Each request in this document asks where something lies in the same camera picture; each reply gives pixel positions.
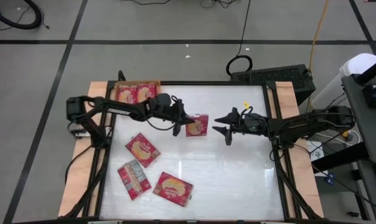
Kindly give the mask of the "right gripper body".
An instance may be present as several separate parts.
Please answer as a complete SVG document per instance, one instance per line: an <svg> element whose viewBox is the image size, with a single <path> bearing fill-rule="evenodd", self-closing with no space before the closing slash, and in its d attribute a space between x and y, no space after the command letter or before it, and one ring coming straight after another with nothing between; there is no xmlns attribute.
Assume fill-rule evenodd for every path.
<svg viewBox="0 0 376 224"><path fill-rule="evenodd" d="M230 130L231 136L225 137L226 145L230 146L232 144L232 134L251 134L256 136L269 137L269 127L267 120L264 116L256 113L252 113L253 108L244 109L239 113L238 123L227 123Z"/></svg>

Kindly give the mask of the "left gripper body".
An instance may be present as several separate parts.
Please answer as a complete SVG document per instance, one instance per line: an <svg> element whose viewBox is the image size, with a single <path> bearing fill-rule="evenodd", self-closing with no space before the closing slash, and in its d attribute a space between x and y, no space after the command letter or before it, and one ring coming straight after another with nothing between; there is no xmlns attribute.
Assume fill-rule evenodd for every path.
<svg viewBox="0 0 376 224"><path fill-rule="evenodd" d="M173 136L180 133L184 117L181 99L167 93L160 93L155 98L149 99L149 111L154 118L174 123L171 128Z"/></svg>

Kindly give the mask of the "red popcorn bag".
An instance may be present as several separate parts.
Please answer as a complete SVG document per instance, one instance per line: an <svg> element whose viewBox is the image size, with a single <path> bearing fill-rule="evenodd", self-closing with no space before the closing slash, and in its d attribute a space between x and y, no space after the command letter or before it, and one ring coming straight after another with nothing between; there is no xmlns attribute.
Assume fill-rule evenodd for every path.
<svg viewBox="0 0 376 224"><path fill-rule="evenodd" d="M207 114L195 114L190 116L194 122L186 125L186 136L187 137L199 137L206 136L209 116Z"/></svg>
<svg viewBox="0 0 376 224"><path fill-rule="evenodd" d="M142 133L132 137L125 147L145 168L150 166L161 155Z"/></svg>
<svg viewBox="0 0 376 224"><path fill-rule="evenodd" d="M154 83L143 83L137 85L137 102L143 102L148 98L154 98L157 95L157 88Z"/></svg>
<svg viewBox="0 0 376 224"><path fill-rule="evenodd" d="M136 159L120 167L118 174L131 200L151 189L151 184Z"/></svg>
<svg viewBox="0 0 376 224"><path fill-rule="evenodd" d="M118 101L127 104L137 103L137 86L136 85L120 85L118 90Z"/></svg>
<svg viewBox="0 0 376 224"><path fill-rule="evenodd" d="M192 184L162 172L153 193L174 204L186 207L193 189L194 186Z"/></svg>

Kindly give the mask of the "black computer case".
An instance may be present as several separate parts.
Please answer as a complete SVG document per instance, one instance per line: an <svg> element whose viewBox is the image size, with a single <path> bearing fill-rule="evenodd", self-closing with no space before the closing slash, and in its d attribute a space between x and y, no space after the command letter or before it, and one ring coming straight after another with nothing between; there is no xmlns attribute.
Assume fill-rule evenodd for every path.
<svg viewBox="0 0 376 224"><path fill-rule="evenodd" d="M247 83L268 81L291 82L298 105L304 102L316 90L310 71L304 64L235 72L230 75L230 80Z"/></svg>

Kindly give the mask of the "white paper sheet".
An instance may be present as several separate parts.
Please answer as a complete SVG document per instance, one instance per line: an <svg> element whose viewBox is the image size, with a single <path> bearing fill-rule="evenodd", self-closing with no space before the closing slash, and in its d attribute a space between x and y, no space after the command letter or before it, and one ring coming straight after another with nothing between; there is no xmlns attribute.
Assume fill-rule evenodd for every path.
<svg viewBox="0 0 376 224"><path fill-rule="evenodd" d="M311 160L315 161L324 157L322 142L307 140L307 150L311 153Z"/></svg>

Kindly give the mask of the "white lined bin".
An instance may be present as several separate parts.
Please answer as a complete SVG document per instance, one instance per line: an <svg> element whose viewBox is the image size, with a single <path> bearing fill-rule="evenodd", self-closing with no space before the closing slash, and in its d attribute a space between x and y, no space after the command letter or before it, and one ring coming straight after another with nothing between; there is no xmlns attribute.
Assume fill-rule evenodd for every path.
<svg viewBox="0 0 376 224"><path fill-rule="evenodd" d="M335 78L312 100L312 105L316 108L320 107L324 109L331 106L332 100L338 100L342 96L347 98L342 78L353 77L355 79L355 77L365 72L375 63L376 56L372 54L359 54L348 60L341 66ZM359 85L362 85L364 88L367 85L376 85L376 77L365 84Z"/></svg>

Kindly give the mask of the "light wooden board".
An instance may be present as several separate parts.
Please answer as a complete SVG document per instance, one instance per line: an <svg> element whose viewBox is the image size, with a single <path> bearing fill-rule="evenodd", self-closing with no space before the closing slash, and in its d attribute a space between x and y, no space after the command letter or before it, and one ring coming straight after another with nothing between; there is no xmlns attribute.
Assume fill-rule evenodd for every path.
<svg viewBox="0 0 376 224"><path fill-rule="evenodd" d="M281 108L282 118L299 115L296 95L291 82L276 82L276 92ZM316 185L311 158L304 139L296 140L289 150L296 188L314 212L323 217L322 205Z"/></svg>
<svg viewBox="0 0 376 224"><path fill-rule="evenodd" d="M88 96L104 96L106 95L108 82L91 82ZM83 152L88 146L91 145L91 140L89 137L84 137L77 139L73 151L73 159ZM65 216L68 212L72 210L75 204L78 203L80 198L83 196L87 187L90 184L90 180L93 179L91 173L94 170L94 174L97 173L103 162L103 157L105 155L104 149L94 149L89 148L88 151L83 153L78 159L76 159L69 168L68 178L65 184L65 189L63 192L62 202L59 208L59 217ZM77 217L82 216L95 216L95 208L98 198L98 190L100 184L95 187L87 203L83 206L81 212L78 213Z"/></svg>

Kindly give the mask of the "black desk crossbar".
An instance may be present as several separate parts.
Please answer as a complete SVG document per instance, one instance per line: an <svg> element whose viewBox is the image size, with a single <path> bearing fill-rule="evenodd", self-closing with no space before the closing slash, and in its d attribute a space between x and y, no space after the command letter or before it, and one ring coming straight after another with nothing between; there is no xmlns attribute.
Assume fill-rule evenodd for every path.
<svg viewBox="0 0 376 224"><path fill-rule="evenodd" d="M312 161L311 164L313 173L317 174L325 170L366 159L369 159L367 148L363 142L360 142L321 159Z"/></svg>

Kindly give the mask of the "grey side desk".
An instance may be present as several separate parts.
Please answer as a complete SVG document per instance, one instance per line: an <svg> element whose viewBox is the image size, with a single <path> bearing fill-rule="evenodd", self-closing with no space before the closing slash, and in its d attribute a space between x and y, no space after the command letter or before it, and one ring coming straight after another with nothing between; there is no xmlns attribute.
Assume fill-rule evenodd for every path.
<svg viewBox="0 0 376 224"><path fill-rule="evenodd" d="M369 157L357 162L368 198L376 204L376 108L368 107L363 86L353 77L342 78L350 107L355 114L357 127ZM376 219L376 208L373 209Z"/></svg>

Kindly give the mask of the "black desk bar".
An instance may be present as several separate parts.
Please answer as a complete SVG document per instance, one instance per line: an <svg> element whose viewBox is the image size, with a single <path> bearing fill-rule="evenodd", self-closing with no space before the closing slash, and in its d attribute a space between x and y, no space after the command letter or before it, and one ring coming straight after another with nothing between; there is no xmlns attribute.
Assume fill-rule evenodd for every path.
<svg viewBox="0 0 376 224"><path fill-rule="evenodd" d="M368 68L365 72L360 74L359 76L355 77L355 81L358 84L365 84L371 79L376 77L376 63Z"/></svg>

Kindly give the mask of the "black table frame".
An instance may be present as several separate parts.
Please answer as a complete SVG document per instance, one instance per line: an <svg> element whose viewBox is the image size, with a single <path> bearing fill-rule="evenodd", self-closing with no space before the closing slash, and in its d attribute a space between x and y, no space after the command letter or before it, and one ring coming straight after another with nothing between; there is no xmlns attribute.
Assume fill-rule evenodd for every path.
<svg viewBox="0 0 376 224"><path fill-rule="evenodd" d="M115 96L115 84L117 81L108 81L108 86L107 86L107 91L105 98L112 98ZM278 95L276 92L276 82L266 82L266 83L255 83L255 84L245 84L245 83L240 83L240 82L212 82L212 81L160 81L161 82L161 90L165 90L166 87L168 86L176 86L178 88L182 88L183 86L201 86L201 88L206 86L206 88L210 87L215 87L215 86L224 86L223 88L226 89L226 86L228 88L232 88L233 86L261 86L263 90L263 94L265 95L267 92L267 96L263 97L264 101L266 102L266 107L268 108L268 115L273 114L276 115L276 112L281 113L281 108L278 100ZM111 128L114 127L115 125L115 119L116 115L107 115L106 113L100 113L99 115L94 115L94 122L96 124L99 124L100 127L105 126L106 124L109 124ZM106 148L94 148L92 146L88 147L86 151L88 151L89 148L94 148L96 150L98 149L104 149L105 150L105 155L103 157L103 162L101 164L101 167L97 173L94 174L94 170L92 170L92 177L93 179L90 180L90 184L87 187L86 191L84 192L83 196L80 198L77 204L72 208L70 212L68 212L65 216L58 217L55 221L61 221L61 220L66 220L66 221L71 221L71 222L83 222L84 220L97 220L99 217L99 211L102 203L102 197L103 197L103 188L105 186L105 179L106 179L106 173L108 169L108 162L109 162L109 156L110 156L110 151L111 151L111 143L112 143L112 136L109 136L109 146ZM82 217L77 217L78 213L81 212L83 206L87 203L88 199L90 198L92 192L94 191L95 187L100 184L99 190L98 190L98 198L97 198L97 204L95 208L95 216L82 216Z"/></svg>

